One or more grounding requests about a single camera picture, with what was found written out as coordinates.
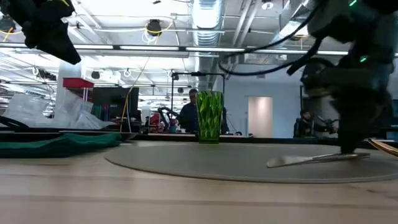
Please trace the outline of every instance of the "ceiling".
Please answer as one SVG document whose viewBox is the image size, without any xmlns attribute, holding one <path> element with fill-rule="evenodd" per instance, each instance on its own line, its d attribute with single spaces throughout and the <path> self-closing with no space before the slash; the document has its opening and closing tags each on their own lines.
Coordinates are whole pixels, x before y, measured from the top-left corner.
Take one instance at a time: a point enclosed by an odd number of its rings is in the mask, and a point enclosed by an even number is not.
<svg viewBox="0 0 398 224">
<path fill-rule="evenodd" d="M 261 46 L 269 44 L 280 31 L 281 20 L 279 16 L 283 13 L 284 6 L 290 4 L 288 0 L 272 0 L 271 9 L 262 9 L 262 4 L 256 4 L 256 0 L 224 0 L 224 11 L 222 26 L 216 31 L 221 33 L 218 46 L 234 47 L 232 45 L 234 34 L 238 26 L 246 1 L 251 2 L 245 24 L 248 17 L 255 11 L 254 18 L 250 25 L 250 30 L 243 39 L 240 46 Z M 73 0 L 76 14 L 64 18 L 64 22 L 69 23 L 69 36 L 75 45 L 166 45 L 166 46 L 194 46 L 193 34 L 198 29 L 193 24 L 191 8 L 193 0 L 112 0 L 100 2 L 98 0 Z M 149 37 L 146 32 L 146 24 L 149 19 L 159 19 L 162 27 L 162 34 Z M 3 42 L 23 43 L 23 34 L 0 34 Z M 302 37 L 295 41 L 290 40 L 279 49 L 287 50 L 307 50 L 313 43 L 311 37 Z M 327 39 L 321 50 L 347 50 L 347 45 L 337 44 L 333 40 Z M 130 51 L 118 52 L 115 50 L 81 50 L 79 51 L 82 62 L 86 67 L 84 76 L 87 80 L 95 83 L 119 83 L 136 85 L 157 85 L 158 87 L 142 87 L 140 94 L 145 97 L 149 95 L 162 96 L 153 98 L 164 100 L 164 97 L 171 94 L 171 71 L 194 72 L 195 65 L 199 58 L 206 55 L 196 54 L 195 52 L 146 52 Z M 247 70 L 255 69 L 266 64 L 284 63 L 286 55 L 261 55 L 254 61 L 243 60 L 243 65 L 238 65 L 235 69 Z M 0 80 L 10 82 L 20 82 L 15 85 L 8 85 L 6 90 L 18 91 L 18 88 L 40 93 L 49 93 L 54 96 L 55 91 L 49 91 L 46 85 L 33 85 L 32 82 L 42 82 L 35 75 L 34 68 L 43 68 L 46 71 L 57 75 L 60 60 L 39 52 L 22 48 L 0 48 Z M 94 80 L 91 78 L 92 71 L 99 71 L 101 78 Z M 299 76 L 282 78 L 281 75 L 267 76 L 267 80 L 276 82 L 298 82 Z M 213 80 L 201 79 L 198 77 L 182 76 L 176 85 L 184 86 L 182 99 L 187 95 L 188 86 L 198 87 L 204 82 L 211 86 Z"/>
</svg>

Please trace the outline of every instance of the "green glass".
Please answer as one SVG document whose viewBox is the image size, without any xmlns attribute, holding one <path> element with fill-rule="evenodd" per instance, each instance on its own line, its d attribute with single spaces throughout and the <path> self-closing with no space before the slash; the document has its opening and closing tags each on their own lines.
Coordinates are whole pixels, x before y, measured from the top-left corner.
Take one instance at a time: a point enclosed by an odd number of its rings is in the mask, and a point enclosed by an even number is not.
<svg viewBox="0 0 398 224">
<path fill-rule="evenodd" d="M 220 141 L 223 93 L 200 91 L 197 93 L 199 142 L 218 144 Z"/>
</svg>

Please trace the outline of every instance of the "green led light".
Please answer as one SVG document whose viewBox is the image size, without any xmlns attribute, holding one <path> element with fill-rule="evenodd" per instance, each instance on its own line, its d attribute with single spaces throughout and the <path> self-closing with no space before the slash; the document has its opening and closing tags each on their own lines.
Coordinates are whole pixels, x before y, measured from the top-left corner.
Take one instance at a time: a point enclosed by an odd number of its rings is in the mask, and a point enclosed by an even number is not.
<svg viewBox="0 0 398 224">
<path fill-rule="evenodd" d="M 350 7 L 355 5 L 355 3 L 358 2 L 358 0 L 354 0 L 353 2 L 351 2 L 351 4 L 349 5 Z"/>
</svg>

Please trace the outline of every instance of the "person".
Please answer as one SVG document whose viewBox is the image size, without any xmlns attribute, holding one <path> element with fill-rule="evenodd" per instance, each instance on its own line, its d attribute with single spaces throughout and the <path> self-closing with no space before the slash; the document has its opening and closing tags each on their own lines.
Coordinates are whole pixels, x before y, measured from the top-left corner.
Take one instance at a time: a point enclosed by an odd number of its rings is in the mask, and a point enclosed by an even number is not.
<svg viewBox="0 0 398 224">
<path fill-rule="evenodd" d="M 315 131 L 318 132 L 329 132 L 333 134 L 336 132 L 335 128 L 328 128 L 317 124 L 312 119 L 309 110 L 300 111 L 300 118 L 296 120 L 294 124 L 294 137 L 295 138 L 305 138 L 305 137 L 315 137 Z"/>
<path fill-rule="evenodd" d="M 180 121 L 181 127 L 185 128 L 185 132 L 193 133 L 198 131 L 198 113 L 197 113 L 197 93 L 198 90 L 191 89 L 189 91 L 190 102 L 181 109 Z"/>
</svg>

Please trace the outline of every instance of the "green towel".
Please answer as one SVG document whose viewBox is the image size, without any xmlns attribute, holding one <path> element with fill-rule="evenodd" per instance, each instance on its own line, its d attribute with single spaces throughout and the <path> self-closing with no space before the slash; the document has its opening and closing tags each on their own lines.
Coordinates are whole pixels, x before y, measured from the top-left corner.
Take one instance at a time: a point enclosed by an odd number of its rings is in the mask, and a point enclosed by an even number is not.
<svg viewBox="0 0 398 224">
<path fill-rule="evenodd" d="M 119 133 L 100 136 L 64 134 L 46 141 L 0 142 L 0 158 L 68 157 L 120 145 Z"/>
</svg>

